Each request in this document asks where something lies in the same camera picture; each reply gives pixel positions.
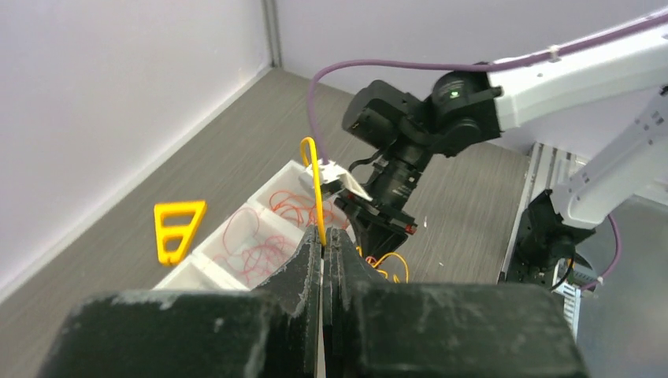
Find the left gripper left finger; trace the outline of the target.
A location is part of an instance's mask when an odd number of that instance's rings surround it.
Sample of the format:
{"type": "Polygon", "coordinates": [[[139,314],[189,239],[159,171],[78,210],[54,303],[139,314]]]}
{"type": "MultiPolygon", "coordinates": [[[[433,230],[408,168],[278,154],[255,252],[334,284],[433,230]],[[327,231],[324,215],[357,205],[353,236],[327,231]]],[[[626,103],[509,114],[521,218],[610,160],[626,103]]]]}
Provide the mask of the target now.
{"type": "Polygon", "coordinates": [[[72,308],[40,377],[315,377],[321,241],[249,291],[131,290],[72,308]]]}

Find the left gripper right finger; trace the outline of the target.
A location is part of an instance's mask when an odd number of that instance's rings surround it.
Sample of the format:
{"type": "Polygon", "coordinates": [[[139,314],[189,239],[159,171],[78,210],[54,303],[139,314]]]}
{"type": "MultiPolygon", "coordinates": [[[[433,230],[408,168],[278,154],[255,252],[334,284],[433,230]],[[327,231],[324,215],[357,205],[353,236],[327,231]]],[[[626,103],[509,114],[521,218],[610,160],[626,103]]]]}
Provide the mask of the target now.
{"type": "Polygon", "coordinates": [[[328,230],[328,377],[586,377],[555,297],[528,284],[390,283],[328,230]]]}

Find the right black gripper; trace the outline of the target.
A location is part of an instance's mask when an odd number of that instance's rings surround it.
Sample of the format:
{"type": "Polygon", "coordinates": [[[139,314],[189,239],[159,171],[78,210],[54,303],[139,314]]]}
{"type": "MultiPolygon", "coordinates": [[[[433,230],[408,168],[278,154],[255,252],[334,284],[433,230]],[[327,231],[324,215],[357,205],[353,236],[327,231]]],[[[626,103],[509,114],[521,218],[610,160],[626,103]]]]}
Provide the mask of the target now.
{"type": "Polygon", "coordinates": [[[342,193],[335,206],[347,217],[364,258],[396,252],[418,230],[415,218],[401,209],[342,193]]]}

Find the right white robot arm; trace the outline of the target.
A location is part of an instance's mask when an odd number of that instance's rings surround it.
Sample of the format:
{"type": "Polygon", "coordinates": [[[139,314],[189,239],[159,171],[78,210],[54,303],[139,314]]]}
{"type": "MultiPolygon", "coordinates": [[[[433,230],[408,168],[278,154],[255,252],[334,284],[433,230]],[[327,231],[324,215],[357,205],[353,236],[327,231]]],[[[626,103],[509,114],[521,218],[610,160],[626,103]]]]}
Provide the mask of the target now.
{"type": "Polygon", "coordinates": [[[361,189],[336,205],[363,256],[381,258],[417,225],[403,211],[432,158],[454,157],[532,120],[654,87],[647,107],[568,180],[543,190],[521,215],[505,278],[555,289],[547,273],[667,162],[667,16],[653,17],[523,57],[442,65],[424,98],[376,80],[352,99],[343,129],[375,149],[361,189]]]}

